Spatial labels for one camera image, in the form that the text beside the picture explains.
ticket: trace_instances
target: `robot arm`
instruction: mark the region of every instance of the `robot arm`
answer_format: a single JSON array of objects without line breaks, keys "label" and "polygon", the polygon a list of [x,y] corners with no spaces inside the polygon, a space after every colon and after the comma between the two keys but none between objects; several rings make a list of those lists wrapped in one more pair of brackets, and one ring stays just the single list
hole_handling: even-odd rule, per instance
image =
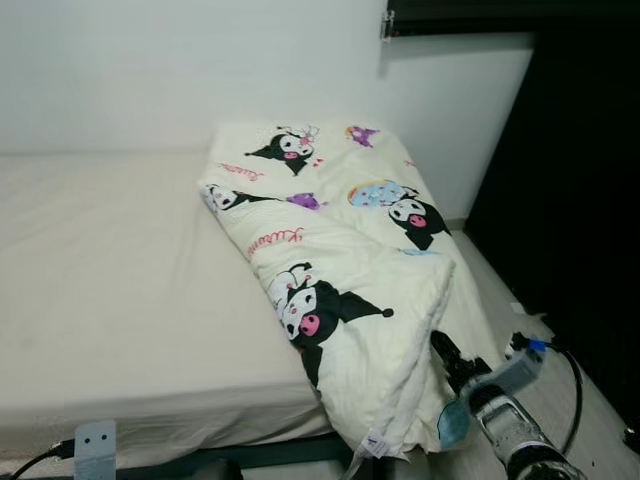
[{"label": "robot arm", "polygon": [[510,360],[495,371],[479,357],[461,358],[460,350],[442,332],[431,334],[431,345],[442,360],[449,385],[480,424],[509,480],[586,480],[513,398],[538,377],[544,342],[515,334]]}]

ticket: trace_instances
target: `purple character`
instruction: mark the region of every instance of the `purple character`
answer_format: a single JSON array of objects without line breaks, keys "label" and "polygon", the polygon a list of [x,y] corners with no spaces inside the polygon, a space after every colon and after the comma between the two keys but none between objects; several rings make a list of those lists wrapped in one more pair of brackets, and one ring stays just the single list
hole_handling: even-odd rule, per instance
[{"label": "purple character", "polygon": [[363,147],[373,148],[373,145],[369,143],[369,137],[374,133],[378,133],[379,131],[380,130],[371,130],[370,128],[356,127],[354,125],[353,127],[347,128],[345,133],[347,134],[347,138],[351,138],[351,140],[353,140],[354,142],[358,142]]},{"label": "purple character", "polygon": [[321,205],[313,197],[313,193],[296,193],[292,197],[287,197],[287,202],[295,203],[309,210],[318,210]]}]

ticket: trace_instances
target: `mattress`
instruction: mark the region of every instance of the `mattress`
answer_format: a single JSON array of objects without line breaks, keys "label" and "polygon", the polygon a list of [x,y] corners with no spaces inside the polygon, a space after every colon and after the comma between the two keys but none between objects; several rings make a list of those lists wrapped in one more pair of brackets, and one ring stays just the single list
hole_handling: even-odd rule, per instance
[{"label": "mattress", "polygon": [[119,467],[330,430],[198,196],[205,161],[0,158],[0,474],[100,419]]}]

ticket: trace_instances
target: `pink nose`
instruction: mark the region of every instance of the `pink nose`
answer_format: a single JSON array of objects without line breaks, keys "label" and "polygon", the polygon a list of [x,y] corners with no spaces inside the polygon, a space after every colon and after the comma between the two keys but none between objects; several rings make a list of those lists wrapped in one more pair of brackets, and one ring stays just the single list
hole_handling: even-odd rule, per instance
[{"label": "pink nose", "polygon": [[307,337],[313,337],[320,328],[320,317],[317,315],[305,315],[300,322],[300,331]]},{"label": "pink nose", "polygon": [[420,215],[409,215],[409,223],[414,227],[423,228],[427,226],[427,221]]}]

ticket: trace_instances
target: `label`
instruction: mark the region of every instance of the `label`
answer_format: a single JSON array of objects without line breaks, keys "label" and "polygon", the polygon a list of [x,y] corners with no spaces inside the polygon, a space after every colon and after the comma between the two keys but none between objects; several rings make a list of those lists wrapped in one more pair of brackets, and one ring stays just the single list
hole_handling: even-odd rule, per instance
[{"label": "label", "polygon": [[362,446],[376,458],[384,457],[389,451],[389,444],[375,430],[369,430],[369,433],[362,441]]}]

